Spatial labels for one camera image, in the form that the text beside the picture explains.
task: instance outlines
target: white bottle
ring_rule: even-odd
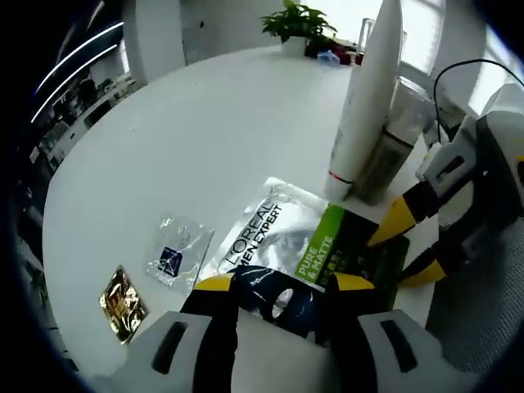
[[[400,0],[383,0],[358,74],[353,69],[325,187],[343,200],[363,169],[386,122],[399,72],[402,42]]]

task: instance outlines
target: blue object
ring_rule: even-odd
[[[261,316],[264,321],[306,338],[317,332],[323,319],[320,314],[323,293],[277,270],[262,266],[238,266],[233,288],[241,308]],[[283,312],[273,315],[279,295],[292,289],[291,298],[282,305]]]
[[[317,60],[329,64],[331,66],[339,66],[341,64],[341,59],[339,56],[337,56],[335,53],[331,52],[331,50],[326,52],[319,52],[317,55]]]
[[[171,277],[178,276],[178,270],[182,263],[182,254],[178,251],[172,250],[169,247],[165,247],[160,257],[160,263],[158,269],[164,273],[167,273]]]

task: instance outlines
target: white wall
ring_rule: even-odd
[[[186,65],[179,0],[125,0],[124,41],[131,75],[150,83]]]
[[[89,67],[91,79],[98,86],[107,78],[115,80],[124,73],[124,66],[119,51],[111,51],[100,61]]]
[[[185,49],[203,58],[279,43],[262,34],[261,16],[283,9],[282,0],[182,0]],[[199,32],[198,24],[204,21]]]

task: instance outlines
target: potted plant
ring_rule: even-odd
[[[280,37],[283,51],[292,56],[303,56],[308,40],[324,40],[324,29],[337,30],[323,18],[326,14],[292,0],[284,0],[284,11],[262,17],[263,33]]]

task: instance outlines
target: window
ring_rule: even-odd
[[[402,61],[429,75],[440,42],[445,0],[400,0],[407,34]],[[318,8],[337,30],[337,38],[357,43],[362,19],[377,19],[382,0],[301,0]]]
[[[522,63],[506,48],[504,43],[500,41],[497,34],[490,27],[486,29],[486,50],[484,52],[484,58],[504,64],[522,80],[524,74]],[[482,113],[484,105],[493,93],[503,84],[512,81],[514,82],[515,79],[497,65],[482,64],[477,83],[469,100],[469,106],[477,114]]]
[[[129,72],[129,59],[128,53],[125,49],[125,41],[123,39],[120,42],[118,50],[120,54],[120,61],[122,61],[122,68],[124,69],[124,73],[127,74]]]

